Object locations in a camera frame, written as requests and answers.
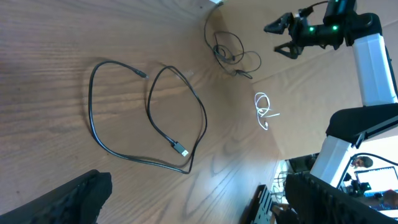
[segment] wooden tabletop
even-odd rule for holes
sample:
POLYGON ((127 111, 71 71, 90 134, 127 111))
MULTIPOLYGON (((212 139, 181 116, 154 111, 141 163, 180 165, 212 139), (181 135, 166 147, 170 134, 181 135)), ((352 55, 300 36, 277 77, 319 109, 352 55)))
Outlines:
MULTIPOLYGON (((257 123, 250 81, 224 74, 203 41, 213 6, 209 0, 2 1, 0 214, 98 169, 113 181, 99 223, 238 223, 257 185, 273 178, 278 150, 257 123), (185 163, 150 125, 144 105, 162 64, 190 80, 208 114, 190 175, 119 159, 91 137, 88 80, 105 59, 150 76, 143 80, 115 65, 96 75, 97 132, 124 154, 185 163)), ((222 16, 211 27, 222 29, 222 16)), ((158 81, 151 111, 161 130, 192 150, 203 118, 171 72, 158 81)))

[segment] robotic arm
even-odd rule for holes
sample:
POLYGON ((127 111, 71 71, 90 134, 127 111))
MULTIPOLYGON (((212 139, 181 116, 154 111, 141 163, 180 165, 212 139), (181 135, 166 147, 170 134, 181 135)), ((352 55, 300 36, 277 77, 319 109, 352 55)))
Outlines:
POLYGON ((315 177, 338 187, 353 148, 398 126, 397 88, 379 17, 372 13, 358 15, 355 0, 321 3, 328 3, 321 25, 308 24, 314 4, 295 16, 284 14, 264 31, 283 34, 288 29, 292 40, 274 50, 291 59, 298 58, 308 46, 324 49, 331 45, 337 50, 345 40, 353 47, 363 107, 341 110, 331 117, 327 138, 311 170, 315 177))

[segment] usb connector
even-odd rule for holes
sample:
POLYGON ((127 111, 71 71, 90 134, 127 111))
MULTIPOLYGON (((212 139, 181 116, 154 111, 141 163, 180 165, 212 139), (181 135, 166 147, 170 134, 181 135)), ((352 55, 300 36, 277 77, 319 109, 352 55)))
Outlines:
POLYGON ((185 150, 185 148, 178 142, 175 142, 173 148, 179 153, 181 154, 183 157, 185 157, 186 155, 188 155, 188 151, 185 150))

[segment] cable connector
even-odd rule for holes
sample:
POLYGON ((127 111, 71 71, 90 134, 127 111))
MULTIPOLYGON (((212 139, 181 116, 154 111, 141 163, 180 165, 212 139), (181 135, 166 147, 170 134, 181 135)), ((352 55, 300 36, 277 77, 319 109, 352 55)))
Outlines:
POLYGON ((181 154, 183 157, 185 157, 186 155, 188 155, 188 151, 185 150, 185 148, 178 142, 175 142, 175 144, 173 145, 173 148, 179 153, 181 154))

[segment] white cable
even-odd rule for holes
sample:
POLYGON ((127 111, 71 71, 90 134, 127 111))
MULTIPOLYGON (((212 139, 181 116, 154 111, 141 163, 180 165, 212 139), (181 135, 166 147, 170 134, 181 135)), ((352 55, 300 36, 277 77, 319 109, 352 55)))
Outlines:
POLYGON ((264 130, 267 131, 267 130, 268 130, 268 122, 265 121, 265 122, 264 122, 264 125, 265 125, 265 126, 264 126, 264 125, 261 124, 260 118, 270 118, 270 117, 273 117, 273 116, 278 116, 278 115, 280 115, 280 113, 273 114, 273 115, 269 115, 269 116, 265 116, 265 115, 268 113, 268 111, 271 110, 271 109, 270 109, 271 103, 270 103, 270 101, 269 101, 268 96, 267 96, 265 93, 256 93, 256 95, 254 96, 254 106, 256 106, 256 110, 257 110, 257 120, 258 120, 260 126, 261 126, 264 130), (267 100, 267 108, 259 108, 259 107, 258 107, 258 103, 259 103, 259 101, 260 101, 261 98, 265 98, 265 99, 267 100))

